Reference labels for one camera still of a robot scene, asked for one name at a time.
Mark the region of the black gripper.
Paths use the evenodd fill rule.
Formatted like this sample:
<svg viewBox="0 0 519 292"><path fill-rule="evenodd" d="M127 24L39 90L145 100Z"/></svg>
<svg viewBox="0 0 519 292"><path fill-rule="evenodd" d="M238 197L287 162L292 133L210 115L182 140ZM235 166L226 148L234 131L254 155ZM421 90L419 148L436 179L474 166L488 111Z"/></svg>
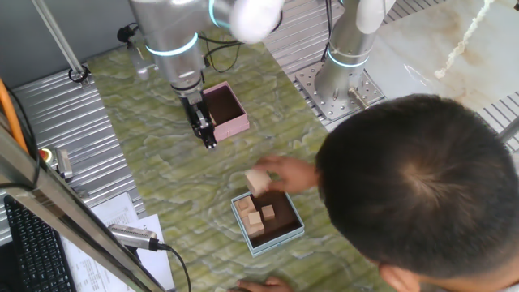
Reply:
<svg viewBox="0 0 519 292"><path fill-rule="evenodd" d="M204 146L207 149L215 148L217 140L214 135L214 123L212 122L203 93L193 92L185 97L180 97L180 101L195 136L204 142Z"/></svg>

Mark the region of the person's right hand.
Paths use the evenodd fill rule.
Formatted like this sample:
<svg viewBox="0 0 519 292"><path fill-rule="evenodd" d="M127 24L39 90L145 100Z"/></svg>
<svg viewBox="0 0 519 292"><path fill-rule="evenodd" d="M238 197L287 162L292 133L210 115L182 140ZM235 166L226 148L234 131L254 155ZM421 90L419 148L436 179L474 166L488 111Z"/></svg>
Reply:
<svg viewBox="0 0 519 292"><path fill-rule="evenodd" d="M319 182L319 175L313 164L293 157L262 157L252 169L277 175L277 179L269 183L269 191L299 193L316 187Z"/></svg>

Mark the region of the person's left hand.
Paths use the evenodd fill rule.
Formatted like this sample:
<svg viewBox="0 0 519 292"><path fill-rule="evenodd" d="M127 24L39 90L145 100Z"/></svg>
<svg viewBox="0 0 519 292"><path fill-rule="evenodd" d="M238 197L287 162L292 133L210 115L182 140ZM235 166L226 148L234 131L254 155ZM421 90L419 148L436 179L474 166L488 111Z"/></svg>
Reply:
<svg viewBox="0 0 519 292"><path fill-rule="evenodd" d="M269 277L264 283L239 280L236 286L249 292L294 292L292 287L278 277Z"/></svg>

